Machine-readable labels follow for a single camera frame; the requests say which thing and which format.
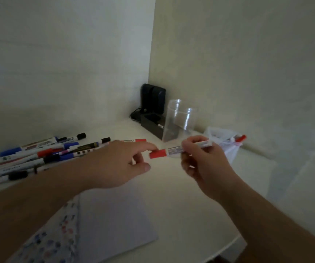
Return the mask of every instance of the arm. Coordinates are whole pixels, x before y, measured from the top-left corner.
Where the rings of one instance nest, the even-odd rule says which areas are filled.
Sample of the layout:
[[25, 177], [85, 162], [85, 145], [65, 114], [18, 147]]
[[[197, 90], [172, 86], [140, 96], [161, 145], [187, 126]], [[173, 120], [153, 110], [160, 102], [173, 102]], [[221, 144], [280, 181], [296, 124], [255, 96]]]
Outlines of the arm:
[[6, 261], [69, 199], [91, 188], [120, 186], [147, 172], [148, 142], [114, 141], [0, 192], [0, 262]]
[[205, 150], [190, 137], [182, 146], [182, 168], [200, 189], [226, 210], [244, 239], [264, 262], [315, 262], [315, 237], [252, 190], [233, 171], [222, 149]]

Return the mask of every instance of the clear plastic cup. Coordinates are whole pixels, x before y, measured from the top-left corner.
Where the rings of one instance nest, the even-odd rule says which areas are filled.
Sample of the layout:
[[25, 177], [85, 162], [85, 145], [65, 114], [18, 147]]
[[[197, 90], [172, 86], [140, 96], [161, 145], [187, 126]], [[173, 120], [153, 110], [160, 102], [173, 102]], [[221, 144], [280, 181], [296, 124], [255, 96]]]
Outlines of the clear plastic cup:
[[197, 115], [198, 108], [194, 104], [182, 100], [169, 101], [162, 136], [165, 148], [180, 146], [182, 140], [192, 135]]

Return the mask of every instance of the paper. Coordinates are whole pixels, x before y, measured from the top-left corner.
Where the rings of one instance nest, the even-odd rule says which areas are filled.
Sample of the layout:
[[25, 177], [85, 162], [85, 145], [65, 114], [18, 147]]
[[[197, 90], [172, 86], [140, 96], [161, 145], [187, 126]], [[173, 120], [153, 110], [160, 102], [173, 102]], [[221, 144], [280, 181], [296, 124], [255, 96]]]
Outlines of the paper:
[[79, 262], [98, 263], [157, 239], [134, 181], [80, 195]]

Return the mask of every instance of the blue marker cap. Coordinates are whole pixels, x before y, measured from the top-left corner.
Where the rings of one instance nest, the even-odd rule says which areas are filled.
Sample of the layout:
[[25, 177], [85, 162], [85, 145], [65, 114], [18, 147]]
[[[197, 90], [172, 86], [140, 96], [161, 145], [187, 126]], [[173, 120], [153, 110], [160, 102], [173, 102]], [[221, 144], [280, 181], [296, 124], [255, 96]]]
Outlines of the blue marker cap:
[[20, 147], [13, 148], [13, 149], [8, 149], [8, 150], [5, 150], [5, 151], [2, 151], [0, 153], [0, 157], [5, 157], [5, 156], [11, 155], [11, 154], [15, 154], [16, 152], [19, 152], [21, 150], [22, 149]]
[[64, 144], [64, 148], [65, 148], [65, 149], [68, 149], [68, 148], [71, 147], [71, 146], [77, 146], [77, 145], [79, 145], [78, 142], [65, 143], [65, 144]]
[[73, 158], [73, 154], [69, 153], [69, 154], [61, 155], [60, 161], [66, 161], [67, 159], [72, 159], [72, 158]]

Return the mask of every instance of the person's left hand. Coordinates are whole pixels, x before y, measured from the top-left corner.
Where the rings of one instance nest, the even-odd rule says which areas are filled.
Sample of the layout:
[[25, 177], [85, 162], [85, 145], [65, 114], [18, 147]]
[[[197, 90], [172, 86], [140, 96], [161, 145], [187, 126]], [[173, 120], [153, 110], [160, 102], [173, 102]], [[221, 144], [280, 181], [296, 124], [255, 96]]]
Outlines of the person's left hand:
[[141, 153], [156, 149], [158, 148], [149, 142], [115, 140], [80, 159], [55, 168], [65, 175], [72, 175], [68, 178], [75, 179], [75, 182], [85, 183], [85, 189], [116, 187], [149, 171], [150, 165], [144, 162]]

